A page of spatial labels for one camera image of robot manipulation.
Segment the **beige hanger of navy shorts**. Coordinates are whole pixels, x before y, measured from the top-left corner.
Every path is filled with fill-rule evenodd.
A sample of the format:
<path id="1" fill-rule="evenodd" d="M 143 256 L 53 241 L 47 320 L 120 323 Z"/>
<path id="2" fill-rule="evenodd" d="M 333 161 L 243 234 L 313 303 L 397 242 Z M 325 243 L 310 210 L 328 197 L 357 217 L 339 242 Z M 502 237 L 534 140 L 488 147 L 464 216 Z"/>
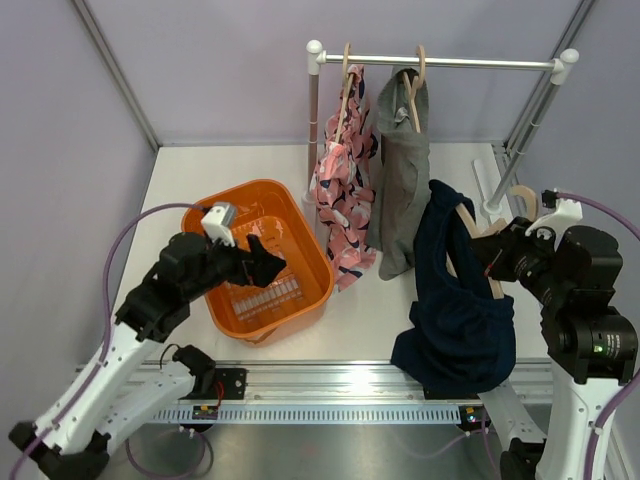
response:
<path id="1" fill-rule="evenodd" d="M 524 185 L 513 186 L 510 189 L 510 193 L 517 197 L 521 197 L 524 200 L 525 217 L 529 221 L 535 221 L 539 214 L 539 200 L 537 199 L 537 194 L 531 188 Z M 477 227 L 474 218 L 463 203 L 460 203 L 455 207 L 455 212 L 472 239 L 491 236 L 507 227 L 506 220 L 504 218 L 499 218 L 484 232 L 481 232 Z M 499 281 L 489 278 L 488 284 L 494 299 L 502 299 L 504 297 L 504 291 Z"/>

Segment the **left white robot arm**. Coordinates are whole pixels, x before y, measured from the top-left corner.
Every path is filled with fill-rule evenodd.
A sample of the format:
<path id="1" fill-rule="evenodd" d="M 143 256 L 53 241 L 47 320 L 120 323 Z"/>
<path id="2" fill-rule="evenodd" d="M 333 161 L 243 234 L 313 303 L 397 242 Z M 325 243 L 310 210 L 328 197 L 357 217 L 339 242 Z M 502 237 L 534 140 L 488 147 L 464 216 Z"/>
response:
<path id="1" fill-rule="evenodd" d="M 65 394 L 35 421 L 17 423 L 10 441 L 50 479 L 96 479 L 110 456 L 165 405 L 222 391 L 216 363 L 193 345 L 165 370 L 120 399 L 143 361 L 190 315 L 191 303 L 223 283 L 268 287 L 286 267 L 258 236 L 248 247 L 197 233 L 174 235 L 109 322 L 102 347 Z"/>

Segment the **beige hanger of grey shorts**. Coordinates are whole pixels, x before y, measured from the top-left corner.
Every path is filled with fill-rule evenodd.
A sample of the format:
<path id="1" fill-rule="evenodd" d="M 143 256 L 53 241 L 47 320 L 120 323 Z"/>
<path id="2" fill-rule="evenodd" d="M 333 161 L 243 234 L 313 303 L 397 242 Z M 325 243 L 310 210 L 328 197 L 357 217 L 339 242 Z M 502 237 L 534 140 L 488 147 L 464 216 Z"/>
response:
<path id="1" fill-rule="evenodd" d="M 413 128 L 417 133 L 420 133 L 421 124 L 420 124 L 419 114 L 416 106 L 416 96 L 418 91 L 425 84 L 425 79 L 426 79 L 426 63 L 425 63 L 426 51 L 423 45 L 418 45 L 416 47 L 416 55 L 418 56 L 418 60 L 419 60 L 418 74 L 414 76 L 412 79 L 410 79 L 408 71 L 403 70 L 402 80 L 407 93 L 409 113 L 411 115 Z"/>

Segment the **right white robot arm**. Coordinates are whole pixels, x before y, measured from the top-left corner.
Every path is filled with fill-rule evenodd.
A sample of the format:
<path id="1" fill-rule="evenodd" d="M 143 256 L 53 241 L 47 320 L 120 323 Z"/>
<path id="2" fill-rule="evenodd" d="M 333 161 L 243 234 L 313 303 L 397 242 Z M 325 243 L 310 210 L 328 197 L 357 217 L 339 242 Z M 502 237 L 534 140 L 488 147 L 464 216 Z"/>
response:
<path id="1" fill-rule="evenodd" d="M 518 282 L 542 306 L 541 333 L 551 359 L 553 402 L 548 431 L 528 425 L 508 382 L 482 394 L 503 446 L 504 479 L 601 479 L 613 418 L 632 384 L 639 341 L 611 306 L 623 266 L 618 242 L 590 226 L 560 240 L 528 234 L 515 218 L 471 240 L 487 277 Z"/>

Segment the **grey fabric shorts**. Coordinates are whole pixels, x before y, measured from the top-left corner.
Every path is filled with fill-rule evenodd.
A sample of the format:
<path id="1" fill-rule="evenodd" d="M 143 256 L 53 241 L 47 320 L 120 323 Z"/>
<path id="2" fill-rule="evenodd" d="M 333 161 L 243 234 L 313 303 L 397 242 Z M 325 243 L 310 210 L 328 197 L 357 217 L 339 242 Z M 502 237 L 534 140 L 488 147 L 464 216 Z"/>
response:
<path id="1" fill-rule="evenodd" d="M 384 281 L 414 267 L 414 238 L 431 196 L 428 89 L 424 84 L 416 96 L 421 124 L 417 133 L 409 113 L 403 70 L 410 79 L 418 74 L 409 67 L 394 68 L 377 99 L 381 168 L 375 176 L 376 196 L 366 242 L 382 253 L 378 275 Z"/>

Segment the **navy blue mesh shorts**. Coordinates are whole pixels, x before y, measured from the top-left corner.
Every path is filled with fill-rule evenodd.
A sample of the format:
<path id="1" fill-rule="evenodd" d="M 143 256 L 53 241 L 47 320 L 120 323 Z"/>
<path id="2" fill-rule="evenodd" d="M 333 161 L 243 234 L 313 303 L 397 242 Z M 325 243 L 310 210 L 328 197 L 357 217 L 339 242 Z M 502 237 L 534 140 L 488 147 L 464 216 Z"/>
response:
<path id="1" fill-rule="evenodd" d="M 514 300 L 493 296 L 471 236 L 457 213 L 473 202 L 440 180 L 414 239 L 417 299 L 412 327 L 395 340 L 390 362 L 442 395 L 489 391 L 516 363 Z"/>

